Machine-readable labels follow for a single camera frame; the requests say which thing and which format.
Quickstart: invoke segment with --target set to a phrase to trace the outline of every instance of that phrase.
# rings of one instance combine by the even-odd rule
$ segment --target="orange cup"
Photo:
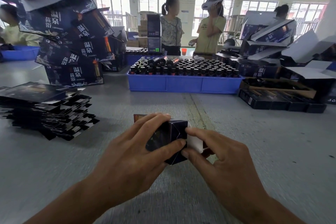
[[[187,48],[182,48],[182,55],[186,55],[187,54]]]

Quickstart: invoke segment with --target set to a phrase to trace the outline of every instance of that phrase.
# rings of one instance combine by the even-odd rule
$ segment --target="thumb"
[[[208,178],[212,176],[215,167],[197,151],[191,148],[185,148],[181,153],[196,167],[205,180],[208,180]]]

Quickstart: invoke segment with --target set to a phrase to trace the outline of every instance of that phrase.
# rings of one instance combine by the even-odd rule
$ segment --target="left hand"
[[[153,152],[145,145],[170,115],[149,114],[111,141],[94,171],[83,181],[106,210],[147,191],[167,164],[164,162],[186,144],[178,139]]]
[[[216,8],[216,5],[212,5],[210,10],[208,11],[209,17],[212,17],[212,18],[217,17],[218,16],[217,10],[218,9]]]

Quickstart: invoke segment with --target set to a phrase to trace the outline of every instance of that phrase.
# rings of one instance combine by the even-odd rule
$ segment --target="person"
[[[184,34],[182,23],[177,17],[180,11],[179,0],[166,0],[162,5],[162,15],[160,17],[162,25],[162,48],[167,51],[167,55],[181,56],[181,38]]]
[[[198,38],[191,40],[191,42],[196,43],[194,55],[205,54],[209,56],[217,53],[218,40],[226,24],[226,19],[223,17],[224,7],[222,2],[212,5],[208,13],[209,16],[199,24]]]
[[[2,43],[21,46],[39,46],[40,36],[19,31],[19,18],[14,5],[1,5],[0,19],[9,24],[4,29],[0,27],[0,39]]]
[[[25,224],[93,223],[108,209],[147,191],[166,167],[164,162],[186,144],[178,139],[153,152],[146,142],[170,115],[149,114],[113,139],[91,174],[70,187]],[[186,128],[210,150],[191,148],[183,156],[196,167],[218,201],[243,223],[304,224],[265,191],[246,145],[215,131]],[[211,164],[206,158],[216,154]]]
[[[275,8],[274,11],[276,12],[276,19],[285,20],[287,19],[288,16],[289,6],[286,4],[281,5]],[[296,35],[296,25],[297,25],[296,21],[293,21],[287,25],[290,31],[290,36],[282,41],[282,43],[284,43],[287,46],[294,42],[294,37]]]

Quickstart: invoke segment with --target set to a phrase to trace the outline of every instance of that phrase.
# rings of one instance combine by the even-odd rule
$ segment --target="vr headset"
[[[207,0],[203,5],[202,5],[202,10],[209,10],[212,5],[215,5],[217,3],[222,2],[223,0]]]

